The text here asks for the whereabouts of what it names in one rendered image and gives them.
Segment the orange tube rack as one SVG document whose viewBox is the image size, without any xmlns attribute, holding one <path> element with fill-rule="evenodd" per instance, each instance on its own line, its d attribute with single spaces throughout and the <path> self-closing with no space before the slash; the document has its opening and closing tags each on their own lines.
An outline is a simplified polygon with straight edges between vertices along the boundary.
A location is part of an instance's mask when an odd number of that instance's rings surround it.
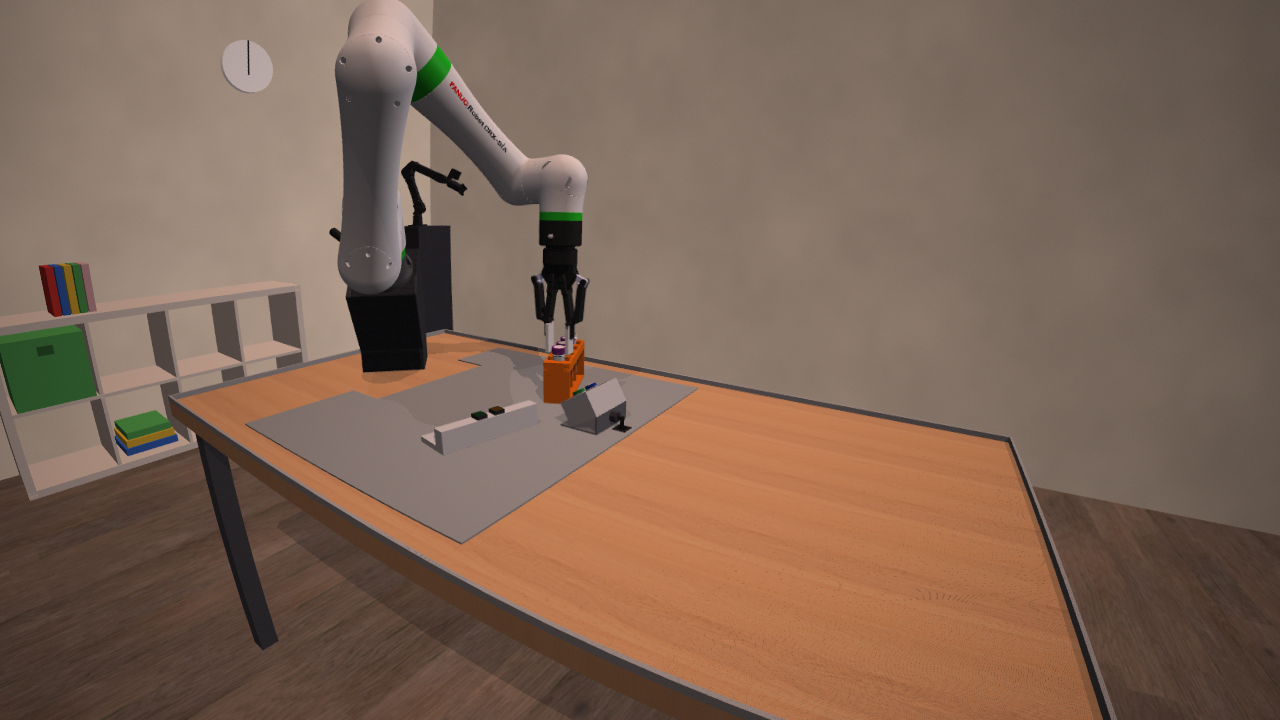
<svg viewBox="0 0 1280 720">
<path fill-rule="evenodd" d="M 544 404 L 561 404 L 579 389 L 584 377 L 584 345 L 585 341 L 577 340 L 573 354 L 566 355 L 564 361 L 554 361 L 552 352 L 548 355 L 543 363 Z"/>
</svg>

